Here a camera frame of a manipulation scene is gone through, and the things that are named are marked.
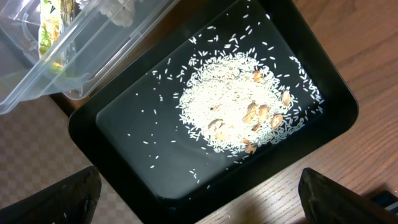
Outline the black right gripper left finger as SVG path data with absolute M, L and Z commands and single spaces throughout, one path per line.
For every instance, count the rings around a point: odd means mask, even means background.
M 1 209 L 1 224 L 91 223 L 101 194 L 98 169 L 89 166 Z

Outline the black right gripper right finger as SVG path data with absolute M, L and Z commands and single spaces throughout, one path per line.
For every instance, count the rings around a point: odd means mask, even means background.
M 309 224 L 397 223 L 397 197 L 386 190 L 373 198 L 363 197 L 305 168 L 298 192 Z

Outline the yellow green snack wrapper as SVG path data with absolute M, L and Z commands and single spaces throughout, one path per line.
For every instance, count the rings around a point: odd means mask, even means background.
M 53 46 L 76 16 L 74 0 L 40 0 L 39 58 Z

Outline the white tissue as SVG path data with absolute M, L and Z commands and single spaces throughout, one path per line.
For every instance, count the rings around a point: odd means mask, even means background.
M 129 27 L 133 23 L 136 0 L 104 0 L 97 1 L 93 8 L 97 9 L 110 21 L 121 27 Z

